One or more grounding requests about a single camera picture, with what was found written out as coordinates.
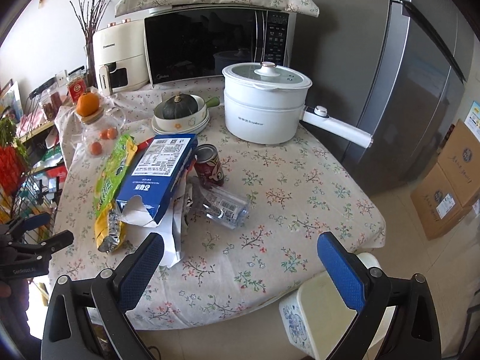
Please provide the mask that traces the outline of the person's left hand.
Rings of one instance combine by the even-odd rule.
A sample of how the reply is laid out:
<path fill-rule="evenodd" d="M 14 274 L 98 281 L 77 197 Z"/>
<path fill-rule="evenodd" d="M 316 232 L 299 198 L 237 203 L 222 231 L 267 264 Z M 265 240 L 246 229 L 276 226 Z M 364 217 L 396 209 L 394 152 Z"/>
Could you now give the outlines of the person's left hand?
<path fill-rule="evenodd" d="M 8 298 L 10 297 L 10 295 L 11 295 L 11 287 L 7 283 L 0 281 L 0 297 Z"/>

